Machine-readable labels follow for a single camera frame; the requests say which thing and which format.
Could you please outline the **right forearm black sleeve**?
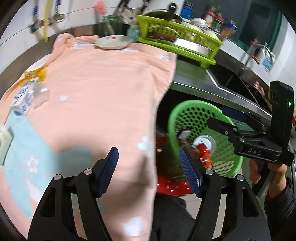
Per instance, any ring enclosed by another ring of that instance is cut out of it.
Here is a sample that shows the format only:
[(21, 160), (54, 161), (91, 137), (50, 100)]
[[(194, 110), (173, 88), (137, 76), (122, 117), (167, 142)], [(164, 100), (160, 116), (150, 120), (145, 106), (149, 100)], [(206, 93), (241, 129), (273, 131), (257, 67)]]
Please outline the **right forearm black sleeve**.
[(266, 196), (264, 211), (271, 240), (295, 240), (295, 196), (290, 178), (279, 195)]

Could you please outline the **person's right hand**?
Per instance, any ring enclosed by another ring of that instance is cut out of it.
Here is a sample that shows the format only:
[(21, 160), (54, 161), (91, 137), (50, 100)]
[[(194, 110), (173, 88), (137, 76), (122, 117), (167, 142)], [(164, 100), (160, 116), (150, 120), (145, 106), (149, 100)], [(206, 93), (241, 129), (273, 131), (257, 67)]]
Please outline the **person's right hand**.
[(249, 178), (254, 183), (252, 191), (257, 197), (263, 198), (266, 193), (269, 193), (270, 197), (275, 197), (285, 190), (287, 185), (285, 177), (287, 166), (285, 164), (251, 159), (249, 168)]

